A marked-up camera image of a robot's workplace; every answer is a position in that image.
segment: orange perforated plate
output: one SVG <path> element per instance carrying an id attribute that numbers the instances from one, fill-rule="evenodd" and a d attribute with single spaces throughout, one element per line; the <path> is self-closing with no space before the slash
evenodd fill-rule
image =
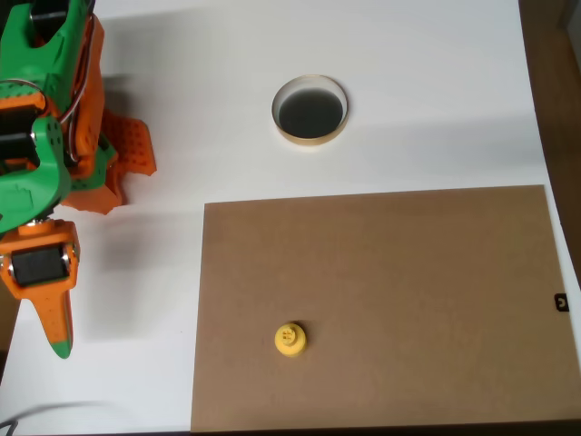
<path id="1" fill-rule="evenodd" d="M 152 140 L 144 122 L 118 116 L 105 109 L 101 131 L 119 154 L 121 173 L 155 173 Z"/>

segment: dark liquid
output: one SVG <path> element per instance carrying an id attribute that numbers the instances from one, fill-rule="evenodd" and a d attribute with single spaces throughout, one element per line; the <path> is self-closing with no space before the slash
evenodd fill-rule
<path id="1" fill-rule="evenodd" d="M 335 94 L 308 89 L 291 94 L 279 110 L 279 123 L 287 134 L 299 138 L 320 138 L 339 126 L 343 106 Z"/>

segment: white surface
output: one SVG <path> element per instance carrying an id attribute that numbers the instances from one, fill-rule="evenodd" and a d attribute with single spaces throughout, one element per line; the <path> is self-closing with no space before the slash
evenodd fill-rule
<path id="1" fill-rule="evenodd" d="M 548 187 L 517 0 L 97 3 L 107 86 L 150 126 L 158 172 L 127 177 L 131 205 L 106 217 L 59 208 L 83 247 L 73 353 L 56 357 L 24 303 L 0 421 L 97 402 L 18 434 L 189 430 L 204 203 Z M 104 19 L 135 14 L 147 16 Z M 351 103 L 341 135 L 310 153 L 271 120 L 302 74 L 337 79 Z M 547 192 L 578 339 L 581 294 Z"/>

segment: green plastic part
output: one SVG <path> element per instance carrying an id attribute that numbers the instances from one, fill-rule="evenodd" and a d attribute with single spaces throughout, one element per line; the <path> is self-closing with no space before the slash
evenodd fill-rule
<path id="1" fill-rule="evenodd" d="M 73 349 L 73 344 L 71 341 L 60 341 L 51 342 L 51 347 L 53 347 L 54 352 L 61 359 L 66 359 L 71 355 L 71 350 Z"/>
<path id="2" fill-rule="evenodd" d="M 52 117 L 33 123 L 38 168 L 0 176 L 0 233 L 28 223 L 59 204 L 71 191 L 63 161 L 63 132 Z"/>
<path id="3" fill-rule="evenodd" d="M 0 80 L 25 79 L 35 83 L 63 113 L 71 103 L 87 4 L 85 0 L 71 0 L 63 25 L 41 47 L 34 47 L 30 8 L 30 4 L 17 5 L 10 11 L 0 42 Z M 0 98 L 36 92 L 31 86 L 0 84 Z"/>
<path id="4" fill-rule="evenodd" d="M 89 191 L 100 188 L 105 184 L 107 167 L 111 159 L 114 158 L 116 151 L 103 134 L 99 138 L 99 143 L 106 144 L 106 147 L 105 149 L 101 147 L 97 148 L 94 158 L 93 174 L 86 179 L 74 179 L 71 191 Z"/>

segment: cable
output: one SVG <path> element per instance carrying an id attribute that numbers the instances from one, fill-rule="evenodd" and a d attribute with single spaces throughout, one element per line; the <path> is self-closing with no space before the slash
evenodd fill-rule
<path id="1" fill-rule="evenodd" d="M 44 94 L 44 91 L 41 89 L 41 87 L 35 84 L 34 82 L 30 82 L 29 80 L 25 79 L 0 79 L 0 84 L 2 83 L 24 84 L 33 87 L 36 91 L 40 93 L 40 95 L 44 99 L 43 114 L 46 112 L 46 109 L 48 109 L 48 98 L 46 98 L 46 95 Z"/>
<path id="2" fill-rule="evenodd" d="M 94 29 L 95 29 L 94 15 L 91 15 L 91 36 L 90 36 L 91 39 L 89 40 L 87 59 L 84 67 L 83 85 L 81 86 L 81 89 L 74 95 L 74 99 L 71 102 L 69 108 L 63 114 L 61 114 L 61 116 L 58 117 L 58 122 L 60 124 L 64 123 L 68 119 L 68 117 L 71 116 L 71 114 L 74 112 L 74 109 L 76 109 L 76 106 L 81 101 L 81 97 L 83 96 L 84 90 L 87 87 L 87 82 L 89 78 L 89 65 L 91 64 L 91 52 L 93 51 Z"/>
<path id="3" fill-rule="evenodd" d="M 9 427 L 6 436 L 12 436 L 15 433 L 16 427 L 18 427 L 18 421 L 0 422 L 0 429 L 3 429 L 4 427 Z"/>
<path id="4" fill-rule="evenodd" d="M 76 123 L 78 121 L 79 114 L 77 111 L 73 112 L 73 117 L 71 118 L 71 123 L 69 123 L 69 157 L 71 160 L 77 164 L 79 162 L 79 157 L 76 155 L 76 151 L 74 149 L 75 145 L 75 137 L 76 137 Z"/>

